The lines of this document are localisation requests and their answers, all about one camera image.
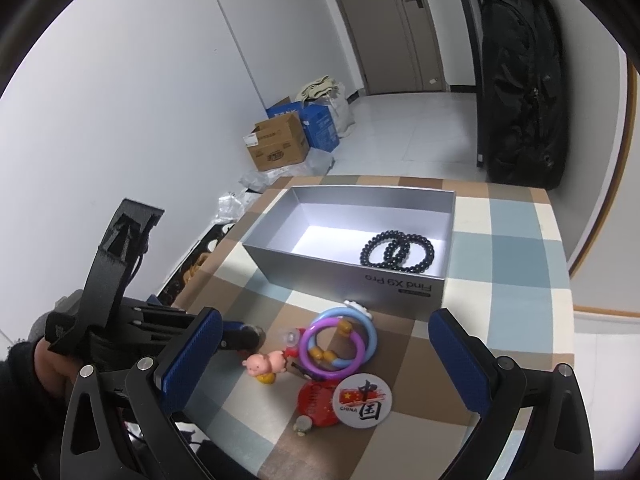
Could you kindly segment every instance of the red badge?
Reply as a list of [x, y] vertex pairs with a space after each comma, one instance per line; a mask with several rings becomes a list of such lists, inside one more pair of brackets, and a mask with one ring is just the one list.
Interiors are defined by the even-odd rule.
[[309, 416], [314, 426], [320, 428], [337, 424], [339, 420], [335, 416], [332, 399], [338, 384], [340, 381], [324, 381], [322, 383], [309, 381], [302, 386], [298, 394], [300, 415]]

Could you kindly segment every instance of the brown door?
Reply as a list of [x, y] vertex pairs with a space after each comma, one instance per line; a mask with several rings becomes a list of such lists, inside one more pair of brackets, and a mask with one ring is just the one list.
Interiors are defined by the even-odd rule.
[[370, 94], [441, 91], [442, 63], [426, 0], [338, 0]]

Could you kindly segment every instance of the black sleeve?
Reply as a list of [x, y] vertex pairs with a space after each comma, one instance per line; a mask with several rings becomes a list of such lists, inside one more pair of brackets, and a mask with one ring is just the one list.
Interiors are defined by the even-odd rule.
[[35, 346], [18, 343], [0, 362], [0, 445], [8, 458], [0, 463], [2, 478], [34, 478], [34, 462], [65, 423], [64, 402], [51, 397], [36, 376]]

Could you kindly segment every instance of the black suitcase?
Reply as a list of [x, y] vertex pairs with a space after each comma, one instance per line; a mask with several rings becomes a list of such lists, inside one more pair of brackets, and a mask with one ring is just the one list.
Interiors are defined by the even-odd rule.
[[489, 180], [553, 189], [568, 150], [562, 40], [549, 0], [484, 0], [481, 128]]

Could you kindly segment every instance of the pig toy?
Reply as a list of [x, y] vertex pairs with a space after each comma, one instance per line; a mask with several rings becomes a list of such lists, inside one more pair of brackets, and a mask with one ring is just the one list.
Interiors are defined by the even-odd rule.
[[276, 374], [287, 371], [287, 360], [282, 350], [276, 350], [267, 355], [253, 354], [242, 361], [242, 366], [246, 366], [247, 373], [262, 384], [273, 384]]

